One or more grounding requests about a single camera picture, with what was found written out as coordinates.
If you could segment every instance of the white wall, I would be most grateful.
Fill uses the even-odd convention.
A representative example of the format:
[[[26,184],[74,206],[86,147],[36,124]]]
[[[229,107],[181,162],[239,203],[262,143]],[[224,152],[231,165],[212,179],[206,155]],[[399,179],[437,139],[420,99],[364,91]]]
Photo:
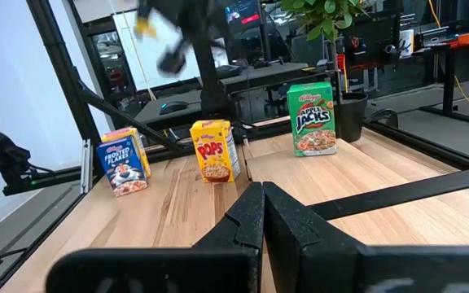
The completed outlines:
[[[114,9],[127,11],[137,6],[137,0],[74,0],[74,3],[83,23],[110,16]]]
[[[52,0],[69,53],[94,88],[60,1]],[[110,130],[103,113],[93,116],[100,133]],[[80,163],[81,136],[26,1],[0,0],[0,131],[30,150],[32,164],[57,169]],[[0,220],[37,193],[5,197],[5,185],[0,175]]]

